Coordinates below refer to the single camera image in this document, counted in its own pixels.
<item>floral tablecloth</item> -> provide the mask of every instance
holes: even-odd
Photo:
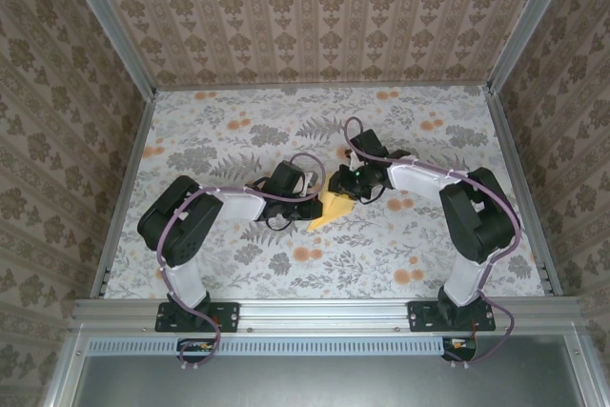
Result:
[[[479,87],[161,92],[106,297],[165,295],[136,225],[177,176],[243,185],[296,152],[315,154],[332,173],[345,162],[342,123],[351,115],[390,151],[456,170],[491,169],[516,206]],[[309,159],[299,165],[315,169]],[[413,193],[387,191],[312,233],[308,224],[273,232],[249,221],[215,223],[197,261],[212,297],[435,296],[456,256],[441,208]],[[495,267],[485,291],[543,295],[526,237]]]

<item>floral wallpaper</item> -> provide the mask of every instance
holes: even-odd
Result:
[[[609,7],[553,0],[500,97],[563,288],[610,376]]]
[[[527,0],[111,0],[160,88],[485,80]]]
[[[137,222],[179,175],[203,186],[241,186],[296,152],[333,173],[346,163],[343,120],[359,116],[390,151],[404,149],[456,170],[488,167],[516,206],[480,87],[160,92],[105,297],[165,297],[154,252]],[[298,163],[316,170],[315,162]],[[218,221],[197,258],[216,298],[435,296],[456,251],[443,211],[387,191],[313,232]],[[489,295],[543,295],[527,238],[494,269]]]
[[[85,0],[0,0],[0,405],[37,405],[143,102]]]

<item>patterned wall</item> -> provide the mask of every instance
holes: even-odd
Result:
[[[501,91],[563,287],[610,374],[610,0],[553,0]]]
[[[142,111],[85,0],[0,0],[0,405],[35,405]]]
[[[164,88],[484,80],[526,0],[111,0]]]

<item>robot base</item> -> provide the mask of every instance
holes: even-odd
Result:
[[[170,296],[169,302],[159,304],[154,323],[158,333],[213,333],[214,329],[199,316],[190,314],[176,304]],[[210,294],[195,308],[207,315],[220,328],[221,333],[236,333],[239,324],[238,302],[211,302]]]
[[[495,331],[496,321],[491,305],[478,298],[474,302],[458,307],[443,300],[414,300],[407,303],[409,328],[412,333],[472,332],[473,323],[477,331]]]

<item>purple cable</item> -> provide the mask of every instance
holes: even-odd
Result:
[[[310,154],[310,153],[297,153],[290,159],[291,164],[295,161],[296,158],[298,158],[300,156],[310,157],[317,163],[317,165],[320,167],[320,169],[322,171],[321,183],[322,184],[325,183],[326,182],[326,169],[324,169],[324,164],[322,164],[322,161],[320,161],[317,157],[315,157],[313,154]],[[200,195],[202,195],[204,193],[218,193],[218,192],[245,193],[245,194],[257,195],[259,197],[269,197],[271,199],[279,200],[282,202],[305,202],[306,200],[310,200],[310,199],[313,199],[314,197],[316,197],[318,194],[320,194],[321,190],[322,190],[322,187],[318,187],[318,190],[315,191],[314,193],[311,193],[304,197],[292,198],[292,197],[281,197],[278,195],[263,193],[261,191],[253,190],[252,188],[247,188],[247,187],[243,187],[243,188],[237,188],[237,187],[202,188],[200,190],[197,190],[193,194],[191,194],[189,197],[187,197],[187,199],[184,202],[182,202],[182,204],[180,204],[180,206],[175,210],[172,217],[168,221],[168,224],[165,226],[165,229],[163,229],[163,232],[161,233],[161,236],[159,237],[159,242],[157,243],[157,246],[156,246],[156,260],[159,263],[159,266],[161,266],[161,276],[163,278],[163,282],[165,283],[168,290],[170,291],[170,296],[172,297],[173,301],[176,304],[178,304],[182,309],[187,311],[188,313],[199,316],[204,321],[209,323],[213,327],[213,330],[215,333],[214,346],[210,350],[210,353],[197,363],[191,364],[184,360],[184,349],[189,347],[190,346],[189,344],[184,345],[180,349],[178,358],[180,359],[180,362],[182,363],[183,368],[186,368],[189,365],[191,365],[196,369],[198,366],[203,365],[210,360],[210,358],[216,353],[216,351],[218,350],[218,346],[220,345],[220,329],[218,328],[218,325],[216,323],[214,323],[213,320],[210,319],[209,316],[202,314],[201,312],[198,312],[197,310],[189,307],[187,304],[184,303],[184,301],[175,293],[175,290],[172,287],[172,283],[168,279],[168,276],[165,272],[165,268],[167,267],[168,264],[167,264],[167,262],[165,262],[165,258],[163,257],[163,246],[165,245],[165,241],[168,237],[168,234],[170,233],[170,230],[172,229],[172,226],[175,224],[175,222],[179,218],[179,216],[187,209],[187,207],[189,207],[189,205],[191,205],[191,203],[195,199],[197,199]]]
[[[420,162],[420,161],[414,160],[414,159],[388,159],[388,158],[385,158],[385,157],[373,156],[371,154],[367,154],[364,151],[356,148],[354,146],[354,144],[352,143],[352,141],[350,140],[349,134],[347,133],[349,125],[350,125],[350,123],[352,121],[355,121],[358,124],[358,126],[360,127],[360,132],[364,131],[364,125],[362,124],[362,121],[359,118],[355,117],[355,116],[351,116],[351,117],[349,117],[347,119],[347,121],[345,121],[345,127],[343,129],[345,140],[346,140],[347,144],[350,146],[350,148],[352,149],[352,151],[354,151],[355,153],[359,154],[362,157],[366,157],[367,159],[373,160],[373,161],[388,162],[388,163],[391,163],[391,164],[404,164],[404,165],[407,165],[407,166],[419,167],[421,169],[432,171],[432,172],[435,172],[435,173],[446,173],[447,176],[451,176],[453,178],[457,178],[459,180],[462,180],[465,183],[468,183],[473,188],[481,190],[483,193],[487,194],[489,197],[491,197],[504,210],[504,212],[506,213],[506,215],[510,219],[511,224],[513,225],[513,229],[515,230],[515,238],[513,239],[513,243],[511,243],[511,245],[506,250],[504,250],[503,252],[498,253],[498,254],[492,256],[492,258],[490,259],[489,263],[487,264],[487,267],[485,268],[485,271],[483,272],[483,276],[481,277],[480,282],[477,285],[478,294],[480,295],[480,297],[485,302],[487,302],[489,305],[491,305],[492,307],[496,307],[497,309],[503,311],[508,316],[508,318],[510,319],[510,324],[506,328],[506,333],[504,334],[504,336],[502,336],[500,341],[496,344],[496,346],[493,349],[491,349],[489,352],[487,352],[483,356],[476,357],[476,358],[468,361],[468,364],[475,364],[477,362],[481,362],[482,360],[486,359],[487,357],[489,357],[490,355],[495,353],[499,349],[499,347],[501,347],[504,344],[504,342],[508,339],[509,335],[513,332],[513,329],[515,328],[515,317],[513,316],[513,314],[511,314],[507,309],[505,309],[501,305],[499,305],[496,302],[490,300],[483,293],[482,289],[483,289],[483,286],[485,286],[485,283],[487,282],[487,279],[489,278],[489,274],[492,272],[494,264],[496,264],[496,262],[498,262],[499,260],[501,260],[505,256],[507,256],[510,253],[512,253],[514,250],[516,250],[517,246],[519,245],[519,243],[521,241],[521,227],[519,225],[519,221],[517,220],[517,216],[513,212],[513,209],[508,204],[506,204],[506,202],[504,202],[499,195],[497,195],[496,193],[491,191],[489,188],[481,185],[480,183],[477,183],[475,180],[469,178],[468,176],[466,176],[464,174],[456,173],[453,170],[447,170],[447,169],[444,169],[444,168],[442,168],[440,166],[437,166],[437,165],[434,165],[434,164],[429,164],[429,163],[426,163],[426,162]],[[451,357],[455,357],[456,359],[460,360],[460,358],[458,356],[454,355],[454,354],[451,354],[449,352],[447,352],[447,354],[450,355]]]

